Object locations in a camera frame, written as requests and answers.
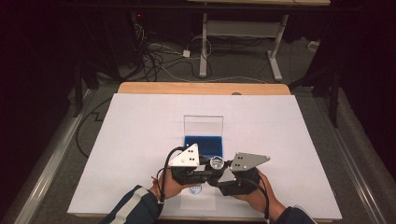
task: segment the sleeve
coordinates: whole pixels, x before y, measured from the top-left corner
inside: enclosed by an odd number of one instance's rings
[[[276,224],[315,224],[316,222],[301,208],[288,207],[277,219]]]
[[[149,224],[157,219],[158,201],[155,195],[137,185],[129,191],[116,207],[100,222]]]

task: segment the person's right hand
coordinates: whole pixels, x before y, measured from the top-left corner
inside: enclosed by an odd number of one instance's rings
[[[264,175],[259,169],[259,175],[262,178],[265,187],[260,180],[260,186],[262,186],[263,189],[267,189],[267,194],[268,194],[268,199],[270,201],[270,218],[273,221],[277,221],[279,216],[283,213],[283,211],[286,209],[285,206],[277,200],[275,197],[274,191],[271,187],[271,184],[267,178],[266,175]],[[244,194],[244,195],[234,195],[236,199],[242,200],[247,202],[252,208],[255,210],[264,213],[265,212],[265,207],[266,207],[266,199],[262,192],[259,189],[255,189],[253,192],[250,194]]]

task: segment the lens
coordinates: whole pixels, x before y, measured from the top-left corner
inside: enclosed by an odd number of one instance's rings
[[[215,156],[210,159],[210,166],[215,170],[221,170],[224,166],[224,160],[220,156]]]

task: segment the human hand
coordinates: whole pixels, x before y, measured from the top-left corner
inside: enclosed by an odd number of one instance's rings
[[[259,171],[260,177],[262,178],[262,181],[265,184],[265,187],[264,187],[264,184],[260,180],[260,186],[263,189],[267,189],[267,195],[268,195],[268,199],[270,201],[270,203],[269,203],[270,218],[273,221],[277,221],[279,216],[282,214],[282,212],[286,208],[280,201],[277,200],[277,198],[274,194],[274,191],[271,187],[271,184],[268,180],[268,177],[266,175],[264,175],[259,169],[258,169],[258,171]],[[259,189],[255,189],[250,194],[234,195],[234,197],[236,199],[247,202],[252,208],[254,208],[255,210],[257,210],[261,213],[265,212],[266,199]]]
[[[152,181],[152,187],[149,189],[151,192],[157,196],[157,199],[160,200],[161,198],[161,191],[160,188],[163,186],[163,174],[160,176],[160,179],[154,179]],[[172,178],[172,171],[170,168],[166,169],[166,177],[165,177],[165,199],[169,199],[172,197],[177,196],[183,189],[190,188],[197,186],[196,184],[190,185],[179,185],[173,178]]]

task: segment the person's left hand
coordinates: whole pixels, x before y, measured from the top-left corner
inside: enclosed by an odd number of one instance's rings
[[[152,182],[152,187],[149,189],[151,192],[157,196],[157,199],[160,199],[161,192],[158,189],[157,180],[154,179]],[[160,188],[163,186],[163,174],[160,176],[158,180],[158,184]],[[169,199],[172,197],[177,196],[183,189],[190,188],[197,186],[199,184],[192,184],[192,185],[179,185],[173,178],[172,178],[172,171],[170,168],[166,169],[166,179],[165,179],[165,199]]]

